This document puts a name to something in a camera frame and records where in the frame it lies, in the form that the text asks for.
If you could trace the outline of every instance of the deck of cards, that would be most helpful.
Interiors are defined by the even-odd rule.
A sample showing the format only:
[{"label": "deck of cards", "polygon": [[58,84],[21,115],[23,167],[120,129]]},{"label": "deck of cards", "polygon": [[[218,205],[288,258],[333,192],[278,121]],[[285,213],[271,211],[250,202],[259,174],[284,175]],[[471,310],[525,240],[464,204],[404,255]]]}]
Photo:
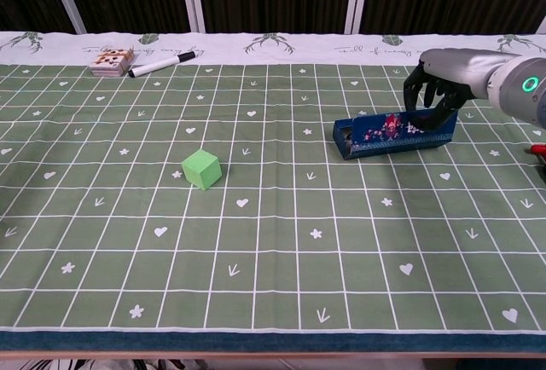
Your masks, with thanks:
[{"label": "deck of cards", "polygon": [[117,78],[123,76],[135,60],[133,49],[108,49],[89,65],[94,76]]}]

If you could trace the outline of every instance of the blue tablecloth edge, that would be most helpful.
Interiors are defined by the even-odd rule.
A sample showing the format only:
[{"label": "blue tablecloth edge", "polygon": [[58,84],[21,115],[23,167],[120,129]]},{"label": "blue tablecloth edge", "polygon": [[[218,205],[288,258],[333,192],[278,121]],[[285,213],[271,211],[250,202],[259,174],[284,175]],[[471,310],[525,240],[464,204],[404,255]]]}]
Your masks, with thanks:
[{"label": "blue tablecloth edge", "polygon": [[533,334],[0,332],[0,351],[192,351],[226,353],[499,352],[546,353]]}]

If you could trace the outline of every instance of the white marker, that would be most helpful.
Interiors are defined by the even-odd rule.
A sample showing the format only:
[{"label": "white marker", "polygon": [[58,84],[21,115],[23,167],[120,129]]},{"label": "white marker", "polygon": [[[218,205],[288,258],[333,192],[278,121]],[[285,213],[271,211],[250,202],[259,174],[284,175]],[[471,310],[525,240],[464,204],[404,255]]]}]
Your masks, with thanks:
[{"label": "white marker", "polygon": [[173,56],[163,61],[156,61],[155,63],[150,63],[149,65],[139,66],[134,69],[131,69],[128,74],[131,78],[136,78],[142,76],[143,74],[153,72],[154,70],[160,70],[164,67],[176,65],[182,63],[183,61],[189,61],[195,57],[195,52],[182,53],[178,56]]}]

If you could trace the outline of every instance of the blue box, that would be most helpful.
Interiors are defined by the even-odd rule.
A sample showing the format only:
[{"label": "blue box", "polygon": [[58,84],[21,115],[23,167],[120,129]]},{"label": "blue box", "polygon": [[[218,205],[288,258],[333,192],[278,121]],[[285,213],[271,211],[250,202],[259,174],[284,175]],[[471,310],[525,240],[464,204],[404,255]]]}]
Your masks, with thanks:
[{"label": "blue box", "polygon": [[418,130],[415,116],[426,117],[433,109],[383,113],[334,122],[333,138],[343,159],[440,147],[451,141],[457,111],[435,131]]}]

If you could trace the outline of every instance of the green light ring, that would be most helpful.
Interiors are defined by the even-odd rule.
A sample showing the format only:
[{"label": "green light ring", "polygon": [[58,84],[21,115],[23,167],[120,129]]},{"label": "green light ring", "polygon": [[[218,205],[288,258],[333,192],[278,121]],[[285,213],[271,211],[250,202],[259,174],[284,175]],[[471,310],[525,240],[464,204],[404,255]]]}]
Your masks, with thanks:
[{"label": "green light ring", "polygon": [[[532,85],[531,86],[527,86],[527,84],[529,82],[532,82]],[[536,89],[538,87],[538,77],[536,76],[533,76],[531,78],[528,78],[526,79],[525,82],[523,82],[523,84],[521,85],[521,88],[523,89],[523,91],[525,91],[526,93],[529,93],[530,91],[533,91],[534,89]]]}]

